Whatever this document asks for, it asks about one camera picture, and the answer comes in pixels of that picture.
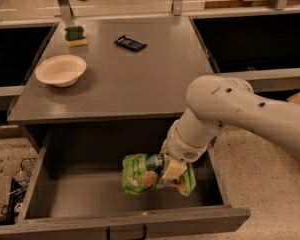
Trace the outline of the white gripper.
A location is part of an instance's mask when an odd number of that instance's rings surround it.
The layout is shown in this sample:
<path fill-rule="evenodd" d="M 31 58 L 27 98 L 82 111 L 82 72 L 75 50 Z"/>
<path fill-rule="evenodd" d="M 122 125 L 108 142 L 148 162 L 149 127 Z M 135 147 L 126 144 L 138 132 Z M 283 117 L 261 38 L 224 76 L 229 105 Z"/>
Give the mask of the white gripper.
<path fill-rule="evenodd" d="M 193 147 L 187 144 L 180 137 L 177 130 L 177 123 L 174 122 L 160 148 L 160 154 L 168 154 L 170 156 L 165 160 L 162 178 L 164 180 L 174 180 L 178 178 L 187 170 L 185 162 L 193 163 L 197 161 L 206 150 L 207 144 L 203 147 Z"/>

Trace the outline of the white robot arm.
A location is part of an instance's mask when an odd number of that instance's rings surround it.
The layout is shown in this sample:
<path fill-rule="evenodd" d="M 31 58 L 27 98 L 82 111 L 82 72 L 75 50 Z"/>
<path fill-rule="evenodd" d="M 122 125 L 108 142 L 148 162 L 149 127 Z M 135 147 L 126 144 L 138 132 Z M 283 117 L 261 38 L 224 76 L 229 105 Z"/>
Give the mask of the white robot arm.
<path fill-rule="evenodd" d="M 216 75 L 195 79 L 186 104 L 161 148 L 168 156 L 165 180 L 181 176 L 227 126 L 250 131 L 300 158 L 300 104 L 261 97 L 243 79 Z"/>

